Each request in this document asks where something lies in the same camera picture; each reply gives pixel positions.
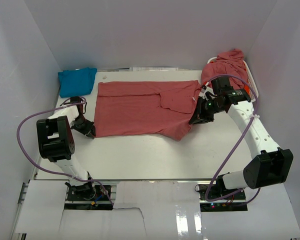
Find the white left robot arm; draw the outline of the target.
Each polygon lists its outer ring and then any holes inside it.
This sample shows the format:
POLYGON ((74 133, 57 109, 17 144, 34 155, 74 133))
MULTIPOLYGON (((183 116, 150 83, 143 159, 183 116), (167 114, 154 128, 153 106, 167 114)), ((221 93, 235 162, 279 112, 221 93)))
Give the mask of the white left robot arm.
POLYGON ((46 119, 36 122, 39 153, 42 158, 56 164, 67 174, 67 186, 73 193, 85 200, 96 195, 96 187, 89 182, 92 177, 75 158, 75 141, 72 130, 87 138, 96 137, 94 122, 85 118, 86 100, 70 97, 62 104, 62 109, 46 119))

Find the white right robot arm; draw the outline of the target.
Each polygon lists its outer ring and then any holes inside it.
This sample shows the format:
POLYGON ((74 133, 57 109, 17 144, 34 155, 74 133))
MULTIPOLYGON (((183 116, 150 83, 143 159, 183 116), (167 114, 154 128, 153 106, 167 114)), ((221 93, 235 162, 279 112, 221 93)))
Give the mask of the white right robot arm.
POLYGON ((208 202, 226 200, 245 188, 260 189, 282 184, 287 180, 294 156, 290 149, 281 148, 269 135, 257 115, 257 100, 252 100, 243 88, 234 89, 231 75, 212 77, 202 88, 203 96, 197 100, 190 125, 214 121, 215 114, 225 112, 241 132, 241 137, 221 164, 225 166, 242 141, 245 141, 251 155, 248 165, 235 172, 221 174, 217 170, 204 191, 208 202))

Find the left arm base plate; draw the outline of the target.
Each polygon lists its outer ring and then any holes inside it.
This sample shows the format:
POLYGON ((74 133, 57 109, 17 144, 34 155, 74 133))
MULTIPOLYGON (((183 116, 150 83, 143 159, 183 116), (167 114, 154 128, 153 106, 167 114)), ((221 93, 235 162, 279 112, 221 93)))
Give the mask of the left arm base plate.
POLYGON ((100 185, 95 185, 95 193, 93 196, 84 198, 75 194, 75 192, 68 187, 65 197, 65 210, 87 210, 87 211, 111 211, 113 209, 106 192, 114 203, 116 198, 117 187, 115 185, 104 185, 105 190, 100 185))

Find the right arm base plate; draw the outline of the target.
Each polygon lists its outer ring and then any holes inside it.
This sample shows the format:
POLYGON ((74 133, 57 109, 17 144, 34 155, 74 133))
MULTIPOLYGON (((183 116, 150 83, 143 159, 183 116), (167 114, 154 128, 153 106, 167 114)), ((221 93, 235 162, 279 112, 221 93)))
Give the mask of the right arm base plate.
POLYGON ((246 212, 248 210, 244 190, 226 198, 209 202, 205 198, 208 184, 197 184, 194 190, 199 193, 200 211, 202 213, 246 212))

